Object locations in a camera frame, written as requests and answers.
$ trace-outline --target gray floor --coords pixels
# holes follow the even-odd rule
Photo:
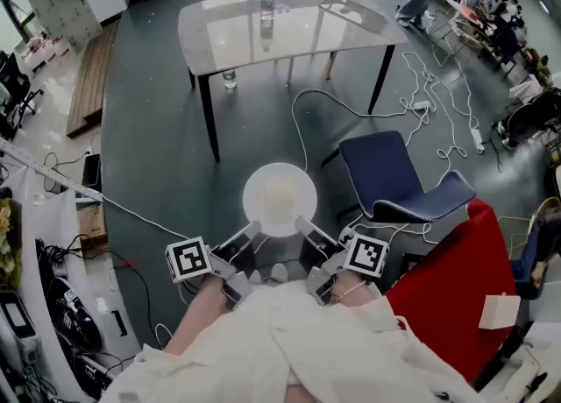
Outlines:
[[[297,59],[290,88],[285,86],[287,60],[239,69],[239,85],[233,92],[226,91],[220,75],[213,76],[210,86],[222,154],[218,165],[210,151],[198,92],[189,84],[177,34],[180,9],[197,1],[146,0],[123,15],[103,113],[103,186],[111,199],[142,216],[190,237],[203,236],[215,245],[246,224],[242,191],[257,168],[275,161],[303,166],[290,114],[296,93],[303,88],[322,88],[354,109],[366,110],[384,48],[340,53],[329,83],[322,76],[327,55]],[[395,1],[373,1],[393,16]],[[376,107],[379,113],[400,110],[399,97],[410,96],[415,87],[401,53],[418,53],[444,81],[458,77],[452,62],[446,68],[437,66],[426,35],[411,30],[408,36],[410,43],[395,51]],[[460,59],[472,87],[473,113],[487,138],[490,123],[505,115],[508,85],[468,50]],[[420,71],[418,63],[415,68]],[[455,81],[451,89],[458,106],[464,108],[464,83]],[[452,154],[452,168],[469,180],[478,197],[491,204],[497,215],[527,216],[543,199],[543,148],[535,143],[506,152],[495,137],[504,165],[499,174],[491,146],[483,155],[477,154],[466,118],[451,109],[445,92],[439,95],[455,123],[458,144],[468,153],[467,159]],[[308,148],[309,174],[319,194],[315,221],[336,237],[340,227],[335,214],[355,199],[341,160],[325,170],[319,168],[321,160],[340,140],[359,134],[397,130],[406,138],[418,120],[411,115],[362,120],[328,98],[312,94],[302,98],[296,116]],[[430,126],[414,135],[408,149],[425,188],[434,187],[446,168],[436,150],[448,149],[450,144],[451,126],[439,109],[431,115]],[[462,210],[435,224],[429,238],[442,239],[465,218]],[[112,206],[106,209],[106,220],[111,248],[123,257],[138,259],[135,266],[151,290],[153,323],[162,322],[173,331],[185,306],[171,283],[163,254],[176,238]],[[520,232],[524,227],[512,230]],[[391,233],[380,230],[377,236],[388,239]],[[299,237],[270,240],[259,253],[258,264],[298,258],[300,245]],[[430,247],[420,237],[396,236],[380,286],[386,287],[397,278],[403,252],[425,253]],[[289,265],[294,277],[302,275],[297,262]],[[474,273],[485,267],[466,266]],[[147,325],[142,283],[130,270],[121,269],[117,276],[138,339],[155,345]]]

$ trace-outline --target desk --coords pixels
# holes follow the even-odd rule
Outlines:
[[[395,45],[407,37],[376,5],[366,0],[275,0],[273,11],[260,0],[205,0],[181,9],[179,39],[191,86],[199,83],[210,146],[220,161],[209,77],[233,68],[356,48],[386,46],[368,107],[372,113]]]

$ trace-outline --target table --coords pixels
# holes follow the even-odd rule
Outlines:
[[[258,169],[244,188],[247,220],[259,221],[270,237],[291,237],[298,233],[296,218],[311,220],[316,213],[317,191],[302,169],[288,163],[272,163]]]
[[[199,83],[210,147],[220,161],[209,78],[233,68],[315,53],[386,46],[368,107],[380,95],[395,45],[408,41],[401,28],[367,0],[204,0],[180,11],[181,50],[191,86]]]

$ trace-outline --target wire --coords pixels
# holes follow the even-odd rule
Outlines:
[[[179,293],[179,298],[181,299],[181,301],[185,303],[185,305],[189,306],[189,304],[185,300],[185,297],[183,297],[183,293],[181,292],[181,285],[179,283],[177,284],[177,292]]]
[[[93,151],[94,151],[94,146],[93,146],[94,138],[96,137],[96,135],[99,135],[100,133],[102,133],[102,130],[101,130],[101,129],[98,130],[98,131],[96,131],[96,133],[95,133],[94,135],[92,135],[92,137],[91,137],[91,139],[90,139],[90,141],[89,141],[89,147],[91,147],[91,150],[92,150],[91,153],[92,153],[92,154],[93,154]]]
[[[491,138],[488,139],[487,143],[491,143],[491,146],[493,147],[494,153],[497,156],[497,169],[499,170],[499,174],[502,174],[502,172],[504,171],[504,165],[501,162],[501,155],[499,154],[499,151],[497,150],[497,147],[494,145]]]
[[[80,161],[81,159],[83,159],[86,155],[88,154],[88,151],[86,151],[84,154],[82,154],[80,157],[78,157],[76,160],[72,160],[72,161],[63,161],[63,162],[59,162],[59,158],[56,155],[56,152],[50,151],[47,153],[47,155],[45,156],[45,159],[43,160],[43,165],[46,166],[46,160],[49,158],[49,156],[53,155],[54,156],[54,166],[48,166],[50,167],[53,171],[55,171],[58,174],[62,174],[57,167],[61,166],[61,165],[72,165],[74,163],[77,163],[78,161]],[[53,186],[51,187],[51,189],[46,189],[46,182],[47,177],[43,178],[43,189],[47,192],[47,193],[52,193],[54,191],[54,188],[56,187],[56,182],[53,181]]]
[[[144,277],[142,276],[142,274],[133,266],[131,265],[126,259],[124,259],[123,257],[121,257],[118,253],[116,253],[115,251],[101,251],[101,252],[97,252],[95,255],[93,255],[92,257],[85,257],[83,255],[83,251],[88,249],[88,248],[82,248],[82,247],[75,247],[74,249],[71,248],[72,244],[74,244],[75,240],[77,238],[80,237],[86,237],[91,241],[91,237],[85,234],[80,234],[77,235],[76,237],[74,237],[74,239],[72,240],[72,243],[70,243],[70,245],[67,247],[67,249],[63,249],[60,246],[57,245],[44,245],[43,241],[41,240],[41,244],[43,245],[42,248],[42,252],[39,253],[39,255],[42,255],[43,252],[49,257],[49,259],[55,263],[60,263],[63,261],[64,257],[66,255],[74,255],[75,257],[84,259],[84,260],[91,260],[91,259],[95,259],[97,257],[99,257],[100,255],[104,255],[106,253],[111,253],[113,255],[115,255],[117,258],[119,258],[124,265],[123,266],[116,266],[116,269],[119,267],[128,267],[130,268],[134,273],[136,273],[138,275],[138,277],[140,278],[140,280],[142,281],[142,284],[144,285],[145,291],[146,291],[146,312],[147,312],[147,319],[148,319],[148,326],[150,328],[150,331],[152,332],[154,339],[156,341],[158,341],[158,337],[156,336],[156,332],[154,330],[154,326],[152,323],[152,304],[150,301],[150,288],[148,287],[148,284],[146,283],[146,280],[144,279]]]
[[[536,361],[537,365],[541,366],[540,362],[536,359],[536,357],[534,355],[532,355],[532,352],[529,351],[528,346],[524,345],[524,349],[526,349],[526,351],[528,352],[528,354],[532,357],[532,359],[534,361]]]
[[[97,353],[82,353],[83,357],[91,357],[92,355],[105,355],[107,357],[114,357],[119,364],[121,364],[121,371],[123,371],[123,360],[120,357],[116,357],[115,355],[112,355],[111,353],[107,353],[105,351],[98,351]]]
[[[473,116],[472,114],[472,107],[470,104],[470,99],[471,99],[471,95],[472,95],[472,91],[469,88],[469,85],[467,83],[467,79],[465,78],[464,75],[464,71],[461,67],[461,65],[459,64],[459,61],[455,59],[456,63],[458,64],[458,68],[460,70],[460,74],[462,75],[462,77],[464,78],[465,81],[465,85],[467,87],[468,90],[468,97],[467,97],[467,108],[468,111],[464,112],[463,110],[460,110],[457,106],[456,103],[454,101],[454,95],[452,94],[452,92],[450,91],[450,89],[446,86],[446,84],[444,84],[443,82],[440,81],[440,79],[438,79],[438,77],[433,74],[432,72],[430,72],[430,70],[427,68],[426,64],[423,62],[423,60],[421,59],[421,57],[419,57],[419,55],[417,53],[402,53],[401,56],[403,57],[403,59],[405,60],[405,62],[407,63],[408,69],[415,75],[415,90],[413,91],[413,93],[411,94],[411,99],[410,101],[408,101],[406,98],[399,98],[399,104],[401,105],[401,107],[403,108],[403,111],[401,112],[395,112],[395,113],[391,113],[388,115],[369,115],[369,114],[361,114],[358,113],[357,111],[353,110],[352,108],[350,108],[348,105],[346,105],[345,103],[343,103],[342,101],[340,101],[338,98],[336,98],[334,95],[320,90],[320,89],[315,89],[315,88],[305,88],[304,90],[300,91],[295,99],[292,102],[292,118],[295,122],[295,126],[296,126],[296,131],[298,133],[298,137],[300,139],[300,143],[302,145],[302,151],[304,154],[304,171],[308,170],[308,154],[306,152],[306,146],[304,144],[304,140],[302,138],[302,133],[300,131],[300,127],[298,125],[298,121],[296,120],[296,116],[295,116],[295,105],[298,101],[298,99],[302,96],[305,95],[307,93],[320,93],[322,95],[326,95],[328,96],[332,101],[334,101],[335,103],[341,105],[342,107],[345,107],[347,110],[349,110],[353,115],[357,116],[357,117],[361,117],[361,118],[387,118],[387,117],[396,117],[399,115],[405,115],[406,113],[408,113],[408,111],[412,112],[418,119],[419,119],[419,124],[409,133],[408,139],[405,143],[405,146],[408,146],[409,143],[411,142],[411,139],[413,137],[413,134],[415,134],[417,131],[419,131],[421,129],[421,127],[423,125],[427,125],[429,123],[429,111],[431,110],[432,112],[435,112],[437,110],[437,105],[432,97],[432,95],[434,95],[434,97],[437,99],[437,101],[440,103],[441,107],[444,110],[444,113],[446,114],[446,117],[448,118],[450,124],[451,124],[451,138],[452,138],[452,145],[450,146],[450,148],[445,151],[444,149],[438,149],[437,150],[437,156],[440,159],[446,159],[448,161],[448,166],[446,168],[446,171],[444,172],[444,174],[440,177],[440,180],[438,181],[438,184],[440,184],[442,182],[442,180],[444,179],[444,177],[446,176],[446,174],[451,170],[451,160],[450,160],[450,155],[453,151],[456,151],[460,157],[462,158],[466,158],[467,157],[467,152],[465,151],[465,149],[463,149],[462,147],[458,146],[457,142],[456,142],[456,130],[455,130],[455,126],[453,121],[451,120],[450,115],[448,114],[448,111],[446,110],[446,107],[444,106],[444,104],[442,103],[442,101],[440,100],[440,98],[438,97],[437,93],[435,92],[434,88],[435,86],[437,86],[438,84],[442,84],[442,86],[446,89],[446,91],[448,91],[448,93],[451,96],[451,104],[452,104],[452,108],[457,111],[460,115],[463,115],[465,117],[469,118],[469,127],[470,127],[470,131],[474,131],[475,129],[477,129],[479,127],[479,120]],[[424,107],[424,112],[421,116],[418,115],[417,111],[415,111],[414,107],[413,107],[413,103],[415,100],[415,96],[417,95],[417,93],[420,91],[420,85],[419,85],[419,74],[411,67],[411,65],[409,64],[408,61],[408,56],[415,56],[423,65],[423,71],[422,71],[422,77],[425,80],[424,86],[423,86],[423,90],[425,91],[425,93],[427,94],[427,96],[430,99],[430,104],[432,105],[427,105],[426,107]],[[482,153],[483,150],[479,149],[478,146],[476,145],[476,150],[479,153]]]
[[[257,249],[255,249],[255,252],[253,253],[253,255],[257,255],[257,252],[259,252],[259,249],[261,249],[261,247],[263,247],[263,244],[266,243],[269,240],[270,237],[266,237],[263,241],[261,241],[261,243],[257,246]]]
[[[141,219],[142,221],[144,221],[145,223],[149,223],[151,225],[154,225],[156,227],[158,227],[159,229],[162,229],[164,231],[166,231],[167,233],[171,233],[172,235],[176,235],[179,238],[183,238],[183,239],[191,239],[190,237],[186,237],[185,235],[182,235],[181,233],[178,233],[176,231],[170,230],[170,229],[166,229],[163,225],[160,225],[158,223],[155,223],[154,221],[150,221],[149,219],[146,219],[145,217],[139,215],[138,213],[135,213],[132,210],[126,209],[125,207],[123,207],[121,204],[116,203],[115,201],[111,200],[109,197],[107,197],[105,194],[101,194],[102,198],[104,201],[110,202],[113,205],[119,207],[120,209],[122,209],[123,211],[127,212],[130,215],[136,216],[138,219]]]
[[[174,335],[172,335],[172,332],[169,331],[169,329],[163,323],[157,323],[156,324],[156,328],[154,329],[154,331],[156,333],[156,340],[158,341],[158,344],[160,345],[160,348],[164,349],[164,346],[161,344],[160,339],[158,338],[158,328],[159,327],[162,327],[169,334],[169,339],[170,340],[171,340],[172,337],[174,337]]]
[[[189,287],[187,286],[187,282],[186,282],[186,281],[182,281],[182,282],[181,282],[181,285],[182,285],[185,289],[187,289],[187,291],[188,291],[189,293],[191,293],[191,294],[193,294],[193,295],[195,295],[195,294],[198,292],[198,289],[196,289],[196,290],[194,291],[194,290],[192,290],[191,288],[189,288]]]
[[[425,243],[428,244],[438,244],[436,241],[430,241],[429,239],[427,239],[427,235],[429,234],[429,232],[432,229],[432,225],[430,225],[429,223],[425,223],[423,224],[423,231],[415,231],[415,230],[405,230],[405,228],[409,226],[409,224],[404,224],[401,227],[396,227],[394,225],[367,225],[367,224],[363,224],[363,223],[359,223],[356,224],[353,228],[356,229],[357,227],[364,227],[365,229],[394,229],[395,232],[392,234],[392,236],[389,238],[388,244],[392,243],[392,240],[394,239],[394,236],[398,233],[410,233],[412,235],[423,235],[423,241]]]
[[[109,374],[110,371],[112,371],[113,369],[115,369],[119,365],[121,367],[123,367],[123,363],[126,363],[127,361],[131,361],[131,359],[134,359],[135,357],[137,357],[137,356],[134,355],[133,357],[128,357],[128,358],[124,359],[123,361],[121,361],[119,364],[112,365],[109,369],[107,369],[107,371],[105,371],[105,374],[103,376],[107,378],[107,375]]]
[[[360,218],[361,218],[362,216],[363,216],[363,214],[361,213],[361,214],[359,215],[359,217],[357,217],[356,219],[352,220],[350,223],[348,223],[347,225],[345,225],[345,226],[343,227],[343,229],[342,229],[341,232],[339,233],[339,238],[338,238],[338,240],[337,240],[340,244],[341,244],[341,236],[343,235],[343,232],[344,232],[345,230],[347,230],[347,229],[348,229],[349,227],[351,227],[351,226],[354,227],[354,224],[357,223],[357,222],[360,220]]]

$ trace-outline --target black chair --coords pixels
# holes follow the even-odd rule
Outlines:
[[[19,71],[14,53],[10,54],[10,57],[8,57],[8,60],[0,70],[0,82],[10,95],[7,102],[3,103],[0,107],[4,107],[4,114],[13,124],[16,117],[19,116],[17,127],[21,129],[21,119],[24,116],[25,109],[29,109],[35,115],[35,110],[30,107],[29,103],[36,95],[43,95],[43,90],[30,91],[31,83],[29,78]]]

